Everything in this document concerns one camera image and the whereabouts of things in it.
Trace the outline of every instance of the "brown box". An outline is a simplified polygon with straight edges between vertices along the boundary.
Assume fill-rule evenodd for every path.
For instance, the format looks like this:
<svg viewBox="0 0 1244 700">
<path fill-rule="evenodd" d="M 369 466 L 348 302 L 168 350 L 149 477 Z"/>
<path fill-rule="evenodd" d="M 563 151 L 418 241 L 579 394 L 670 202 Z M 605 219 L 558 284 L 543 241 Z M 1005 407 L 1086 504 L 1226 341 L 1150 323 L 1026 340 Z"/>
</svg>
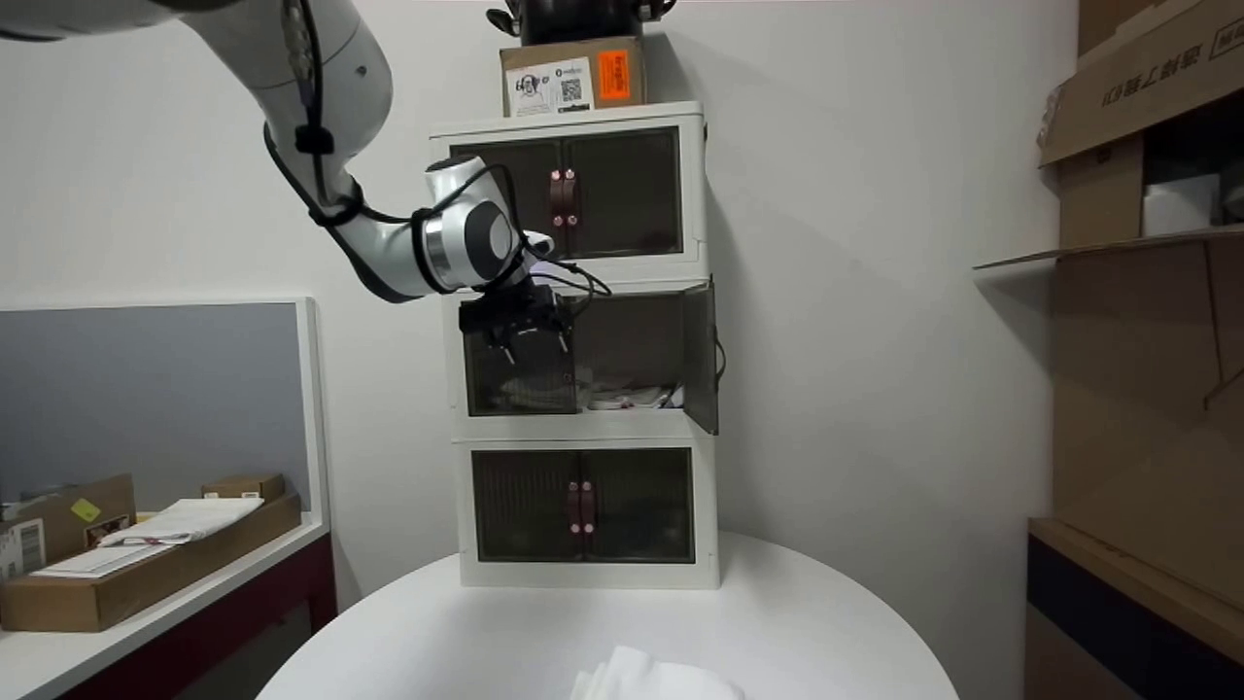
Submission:
<svg viewBox="0 0 1244 700">
<path fill-rule="evenodd" d="M 1244 90 L 1244 0 L 1086 4 L 1099 22 L 1136 12 L 1058 84 L 1040 164 L 1061 191 L 1061 250 L 1141 237 L 1141 131 Z"/>
<path fill-rule="evenodd" d="M 617 107 L 646 107 L 646 52 L 636 34 L 589 39 L 589 44 L 538 44 L 538 46 L 508 46 L 501 52 L 501 109 L 504 116 L 531 116 L 531 112 L 579 112 L 579 109 L 617 109 Z"/>
<path fill-rule="evenodd" d="M 216 477 L 215 485 L 206 485 L 203 495 L 277 501 L 277 498 L 282 498 L 282 475 L 230 475 L 230 477 Z"/>
<path fill-rule="evenodd" d="M 128 475 L 67 485 L 63 495 L 28 501 L 13 524 L 43 520 L 45 565 L 94 550 L 105 533 L 131 524 L 131 482 Z"/>
<path fill-rule="evenodd" d="M 1082 53 L 1117 34 L 1125 20 L 1156 0 L 1082 0 Z"/>
<path fill-rule="evenodd" d="M 1244 241 L 1061 261 L 1053 517 L 1244 611 Z"/>
<path fill-rule="evenodd" d="M 299 498 L 282 495 L 215 538 L 179 545 L 105 580 L 13 580 L 0 584 L 0 624 L 13 632 L 105 632 L 294 524 Z"/>
<path fill-rule="evenodd" d="M 1061 524 L 1031 528 L 1026 700 L 1241 696 L 1244 616 Z"/>
<path fill-rule="evenodd" d="M 1040 158 L 1061 164 L 1244 90 L 1244 0 L 1196 0 L 1113 53 L 1086 61 L 1048 103 Z"/>
</svg>

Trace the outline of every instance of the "robotic arm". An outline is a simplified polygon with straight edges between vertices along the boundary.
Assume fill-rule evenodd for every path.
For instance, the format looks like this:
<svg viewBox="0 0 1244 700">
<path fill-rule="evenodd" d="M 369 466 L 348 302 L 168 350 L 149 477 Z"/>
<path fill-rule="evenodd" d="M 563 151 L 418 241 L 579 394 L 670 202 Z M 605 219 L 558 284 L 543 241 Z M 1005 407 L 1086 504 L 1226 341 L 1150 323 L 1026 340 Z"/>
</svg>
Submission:
<svg viewBox="0 0 1244 700">
<path fill-rule="evenodd" d="M 481 288 L 464 329 L 493 341 L 558 329 L 550 293 L 527 278 L 550 245 L 513 226 L 513 202 L 481 158 L 429 166 L 436 206 L 403 219 L 377 213 L 348 180 L 347 164 L 392 99 L 389 61 L 348 0 L 0 0 L 0 39 L 28 44 L 162 20 L 181 20 L 250 84 L 277 166 L 372 297 L 403 302 Z"/>
</svg>

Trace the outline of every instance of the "white cabinet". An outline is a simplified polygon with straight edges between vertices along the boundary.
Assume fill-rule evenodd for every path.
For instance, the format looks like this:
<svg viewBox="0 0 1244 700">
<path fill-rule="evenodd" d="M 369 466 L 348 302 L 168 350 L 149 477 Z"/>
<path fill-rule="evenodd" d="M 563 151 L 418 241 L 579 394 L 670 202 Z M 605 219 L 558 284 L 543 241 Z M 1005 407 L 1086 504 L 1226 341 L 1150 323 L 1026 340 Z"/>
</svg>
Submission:
<svg viewBox="0 0 1244 700">
<path fill-rule="evenodd" d="M 566 340 L 519 335 L 504 358 L 460 335 L 466 584 L 714 587 L 714 310 L 705 237 L 698 107 L 496 122 L 438 131 L 513 184 L 517 222 L 613 288 L 563 297 Z"/>
</svg>

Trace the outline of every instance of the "orange label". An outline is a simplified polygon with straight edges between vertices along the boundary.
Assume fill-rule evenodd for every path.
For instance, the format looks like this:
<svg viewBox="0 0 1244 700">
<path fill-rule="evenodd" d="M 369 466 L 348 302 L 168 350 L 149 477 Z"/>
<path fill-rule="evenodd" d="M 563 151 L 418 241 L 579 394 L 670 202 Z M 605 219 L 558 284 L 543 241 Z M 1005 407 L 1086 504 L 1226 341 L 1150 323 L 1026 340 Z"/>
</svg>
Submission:
<svg viewBox="0 0 1244 700">
<path fill-rule="evenodd" d="M 595 95 L 601 107 L 635 103 L 635 72 L 627 52 L 598 52 L 595 53 Z"/>
</svg>

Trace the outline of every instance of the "white wall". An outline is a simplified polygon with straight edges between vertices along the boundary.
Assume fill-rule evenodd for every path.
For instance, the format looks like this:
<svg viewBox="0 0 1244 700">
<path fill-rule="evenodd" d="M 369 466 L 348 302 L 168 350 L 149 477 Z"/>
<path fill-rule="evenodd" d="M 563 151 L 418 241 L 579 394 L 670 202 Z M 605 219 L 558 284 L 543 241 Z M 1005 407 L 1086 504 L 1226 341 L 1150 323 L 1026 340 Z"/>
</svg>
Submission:
<svg viewBox="0 0 1244 700">
<path fill-rule="evenodd" d="M 360 0 L 396 112 L 356 158 L 422 202 L 429 129 L 496 112 L 487 0 Z M 1031 293 L 972 265 L 1053 241 L 1033 171 L 1073 0 L 685 0 L 663 84 L 709 107 L 731 348 L 722 517 L 889 598 L 968 700 L 1020 696 L 1021 517 L 1040 504 Z M 306 288 L 321 302 L 329 510 L 352 593 L 443 556 L 436 302 L 364 298 L 179 29 L 0 46 L 0 298 Z"/>
</svg>

